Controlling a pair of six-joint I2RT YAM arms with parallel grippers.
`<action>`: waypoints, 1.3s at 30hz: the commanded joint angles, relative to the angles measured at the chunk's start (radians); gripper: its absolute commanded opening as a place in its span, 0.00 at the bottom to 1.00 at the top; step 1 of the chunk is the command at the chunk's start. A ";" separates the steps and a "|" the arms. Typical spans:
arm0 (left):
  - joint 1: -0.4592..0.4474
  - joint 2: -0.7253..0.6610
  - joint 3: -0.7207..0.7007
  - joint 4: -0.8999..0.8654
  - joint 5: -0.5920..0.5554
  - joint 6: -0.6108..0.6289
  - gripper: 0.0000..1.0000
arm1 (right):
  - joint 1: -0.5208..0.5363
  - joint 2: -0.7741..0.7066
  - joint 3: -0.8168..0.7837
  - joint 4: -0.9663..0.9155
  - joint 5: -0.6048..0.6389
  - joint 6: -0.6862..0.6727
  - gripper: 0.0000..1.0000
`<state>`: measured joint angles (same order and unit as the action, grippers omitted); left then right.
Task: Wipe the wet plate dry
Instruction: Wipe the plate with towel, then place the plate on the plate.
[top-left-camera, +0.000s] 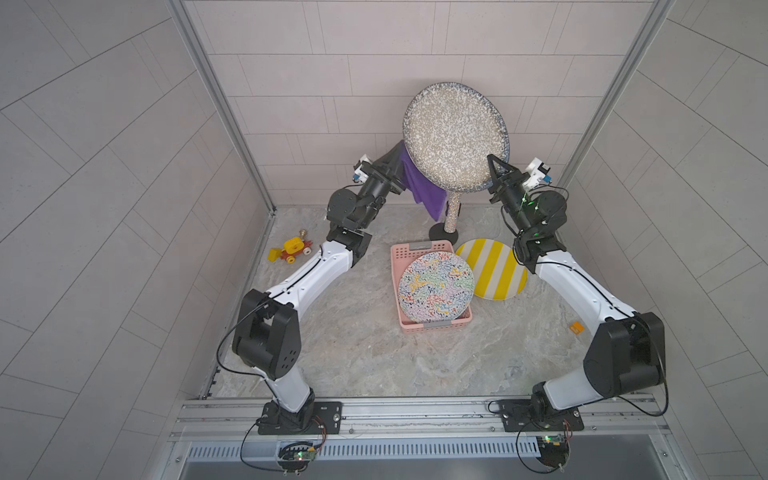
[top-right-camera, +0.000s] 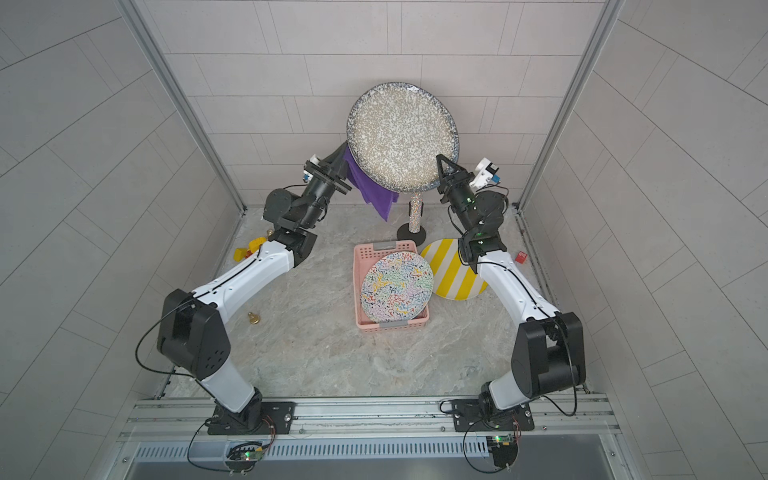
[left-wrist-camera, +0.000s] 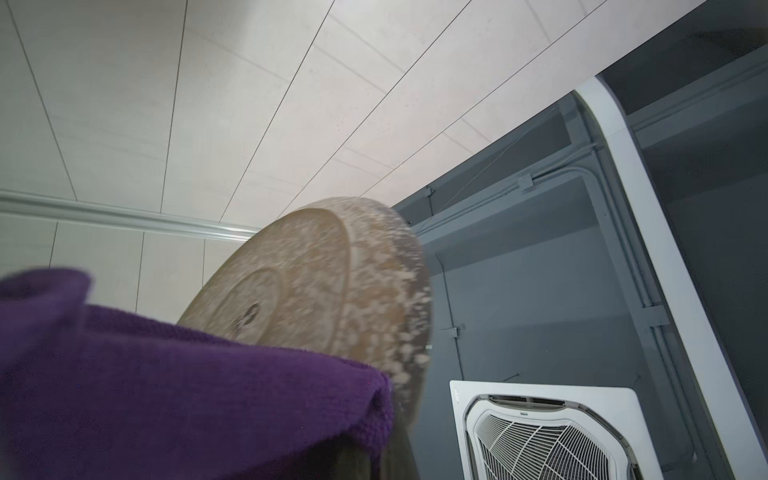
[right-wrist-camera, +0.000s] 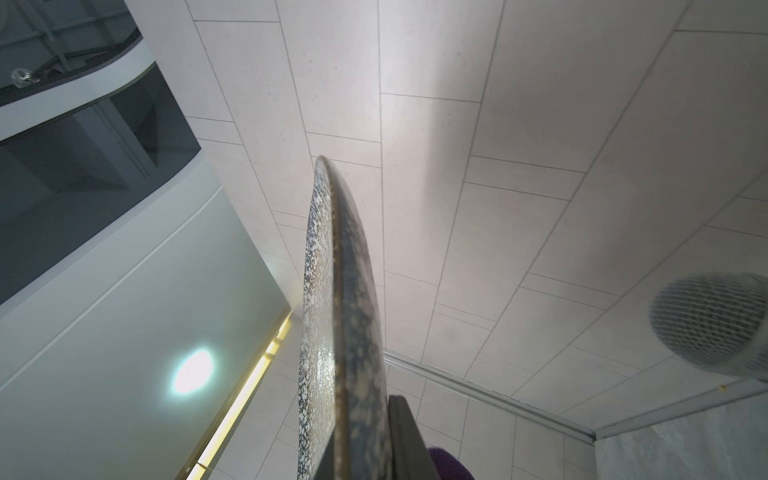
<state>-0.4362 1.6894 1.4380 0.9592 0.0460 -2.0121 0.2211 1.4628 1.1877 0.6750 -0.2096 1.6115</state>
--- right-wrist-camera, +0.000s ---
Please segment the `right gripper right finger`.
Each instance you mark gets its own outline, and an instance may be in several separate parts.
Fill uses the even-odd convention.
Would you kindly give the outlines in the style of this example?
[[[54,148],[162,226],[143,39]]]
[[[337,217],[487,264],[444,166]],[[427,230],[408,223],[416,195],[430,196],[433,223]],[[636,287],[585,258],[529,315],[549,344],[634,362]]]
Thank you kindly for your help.
[[[397,480],[439,480],[407,400],[400,395],[388,398],[392,442],[393,478]]]

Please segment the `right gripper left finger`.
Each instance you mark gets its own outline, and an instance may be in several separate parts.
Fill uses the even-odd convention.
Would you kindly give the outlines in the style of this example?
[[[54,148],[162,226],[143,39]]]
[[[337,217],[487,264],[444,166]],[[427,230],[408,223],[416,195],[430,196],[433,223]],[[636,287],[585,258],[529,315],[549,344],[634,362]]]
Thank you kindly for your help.
[[[327,442],[321,461],[313,477],[314,480],[334,480],[335,479],[334,443],[335,443],[334,438],[330,437]]]

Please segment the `purple cloth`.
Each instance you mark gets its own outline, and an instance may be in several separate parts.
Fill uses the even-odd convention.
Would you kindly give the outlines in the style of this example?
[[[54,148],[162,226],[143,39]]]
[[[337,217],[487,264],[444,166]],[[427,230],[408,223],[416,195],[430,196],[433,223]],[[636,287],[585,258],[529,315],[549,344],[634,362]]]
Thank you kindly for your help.
[[[474,480],[469,470],[446,450],[429,447],[428,453],[441,480]]]

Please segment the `grey speckled plate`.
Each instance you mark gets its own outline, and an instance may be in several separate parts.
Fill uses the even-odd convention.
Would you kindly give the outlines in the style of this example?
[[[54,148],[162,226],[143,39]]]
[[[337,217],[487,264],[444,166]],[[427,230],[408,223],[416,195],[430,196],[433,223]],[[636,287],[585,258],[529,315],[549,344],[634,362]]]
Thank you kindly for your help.
[[[392,447],[380,315],[368,242],[337,166],[320,156],[306,230],[298,476],[330,437],[335,479],[389,479]]]

